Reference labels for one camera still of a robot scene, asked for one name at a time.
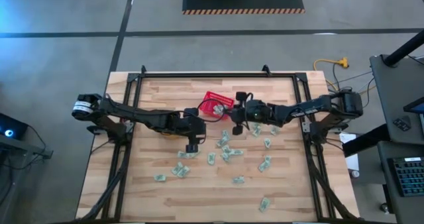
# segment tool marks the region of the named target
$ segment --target red basket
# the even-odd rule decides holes
[[[213,93],[211,91],[207,91],[205,97],[203,98],[203,100],[205,101],[206,99],[216,99],[218,101],[220,101],[222,104],[226,105],[228,108],[233,108],[234,105],[234,100],[228,97],[225,97],[223,95],[219,95],[216,93]],[[205,114],[208,114],[210,116],[213,117],[221,117],[220,115],[216,115],[213,113],[213,108],[216,105],[220,105],[220,103],[218,101],[206,101],[205,103],[203,103],[200,106],[200,110],[203,111]]]

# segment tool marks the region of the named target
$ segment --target concrete floor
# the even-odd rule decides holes
[[[0,32],[117,32],[127,0],[0,0]],[[357,29],[424,27],[422,0],[303,0],[304,15],[183,16],[182,0],[134,0],[128,31],[240,29]],[[370,70],[368,59],[388,54],[414,34],[198,36],[126,38],[118,71],[310,70],[316,59],[348,57],[340,80]],[[0,38],[0,112],[31,124],[51,160],[34,165],[19,194],[14,223],[73,219],[93,137],[70,113],[79,93],[103,93],[116,38]],[[424,49],[414,55],[424,54]],[[333,80],[331,64],[319,64]],[[343,85],[361,88],[371,75]],[[348,131],[384,122],[376,90]],[[375,203],[382,193],[355,186],[361,216],[393,221]]]

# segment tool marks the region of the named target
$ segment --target wooden table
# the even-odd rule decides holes
[[[127,74],[114,72],[110,75],[107,93],[115,101],[123,101]],[[327,93],[323,72],[307,72],[307,77],[312,98]],[[266,102],[295,104],[292,81],[285,78],[145,78],[138,104],[143,109],[197,107],[206,91],[227,97],[234,97],[236,91],[246,91]],[[244,155],[232,157],[227,164],[219,156],[222,151],[215,143],[221,138],[223,129],[231,133],[233,126],[230,120],[208,123],[207,140],[199,145],[201,154],[194,159],[178,159],[177,152],[185,150],[187,139],[166,137],[137,124],[121,221],[316,221],[299,120],[284,125],[276,137],[266,125],[262,126],[258,138],[246,129],[242,135],[231,135],[230,147],[243,150]],[[271,139],[270,150],[265,149],[264,138]],[[97,137],[93,148],[106,140],[106,136]],[[214,166],[207,164],[208,152],[217,153]],[[84,216],[103,193],[112,153],[113,145],[108,144],[91,155],[77,217]],[[272,165],[260,173],[258,165],[265,155],[272,156]],[[332,189],[349,211],[358,216],[343,153],[325,145],[324,157]],[[171,173],[178,161],[191,168],[183,179]],[[155,174],[165,174],[166,182],[155,182]],[[235,176],[244,176],[245,183],[232,184]],[[323,210],[326,210],[323,192],[320,196]],[[272,201],[265,213],[258,210],[263,197]],[[110,215],[115,207],[114,198],[116,196],[112,199]]]

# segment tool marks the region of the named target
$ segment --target floor mat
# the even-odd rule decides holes
[[[302,0],[183,0],[184,15],[298,14]]]

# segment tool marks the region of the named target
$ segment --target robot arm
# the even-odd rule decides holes
[[[147,128],[161,134],[187,137],[189,144],[185,147],[185,151],[197,152],[198,144],[204,139],[197,136],[205,134],[206,124],[197,117],[199,115],[197,108],[184,109],[183,113],[183,117],[180,117],[179,111],[157,109],[147,111],[114,102],[98,94],[84,94],[78,96],[72,116],[80,121],[93,122],[97,129],[106,131],[109,139],[116,142],[127,140],[127,135],[134,124],[131,123],[129,127],[124,123],[116,123],[108,118],[108,115],[143,123]]]
[[[329,112],[322,121],[313,122],[310,126],[313,141],[323,143],[330,129],[346,119],[355,119],[363,114],[360,95],[351,91],[322,95],[317,99],[292,106],[274,105],[257,99],[247,101],[247,98],[248,95],[245,92],[236,94],[238,105],[235,105],[230,112],[231,120],[236,123],[233,128],[234,135],[242,133],[242,124],[247,121],[283,127],[297,117]],[[333,103],[333,100],[337,98],[341,100],[340,106]]]

